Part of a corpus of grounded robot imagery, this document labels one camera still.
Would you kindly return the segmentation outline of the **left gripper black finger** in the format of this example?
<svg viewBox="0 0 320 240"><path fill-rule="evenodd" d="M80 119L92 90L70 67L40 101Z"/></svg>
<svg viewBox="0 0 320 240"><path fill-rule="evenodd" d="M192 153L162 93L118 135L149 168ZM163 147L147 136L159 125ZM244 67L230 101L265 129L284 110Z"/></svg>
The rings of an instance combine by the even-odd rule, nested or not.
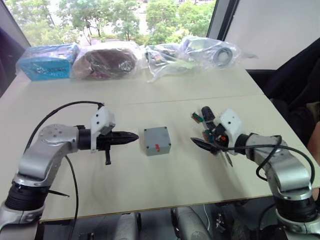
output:
<svg viewBox="0 0 320 240"><path fill-rule="evenodd" d="M114 145L126 145L131 142L135 142L138 139L139 139L139 137L119 137L119 138L113 139L113 144Z"/></svg>
<svg viewBox="0 0 320 240"><path fill-rule="evenodd" d="M127 131L114 131L113 137L117 139L138 139L139 136L132 132Z"/></svg>

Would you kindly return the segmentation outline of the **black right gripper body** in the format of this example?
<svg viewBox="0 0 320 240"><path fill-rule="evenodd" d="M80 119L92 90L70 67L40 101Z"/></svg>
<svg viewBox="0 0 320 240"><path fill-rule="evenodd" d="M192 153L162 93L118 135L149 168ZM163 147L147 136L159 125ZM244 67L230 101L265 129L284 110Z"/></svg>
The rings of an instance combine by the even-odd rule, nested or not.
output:
<svg viewBox="0 0 320 240"><path fill-rule="evenodd" d="M227 148L229 144L229 138L226 135L226 129L221 123L219 123L212 131L213 142L219 147Z"/></svg>

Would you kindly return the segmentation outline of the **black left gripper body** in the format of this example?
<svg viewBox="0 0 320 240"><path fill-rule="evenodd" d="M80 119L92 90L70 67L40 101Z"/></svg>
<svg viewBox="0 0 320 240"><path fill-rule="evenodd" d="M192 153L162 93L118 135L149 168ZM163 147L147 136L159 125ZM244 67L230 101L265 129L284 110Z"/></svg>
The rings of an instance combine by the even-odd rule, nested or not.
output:
<svg viewBox="0 0 320 240"><path fill-rule="evenodd" d="M98 151L104 151L105 153L105 165L111 165L111 146L114 144L113 132L106 135L99 135L96 139L96 149Z"/></svg>

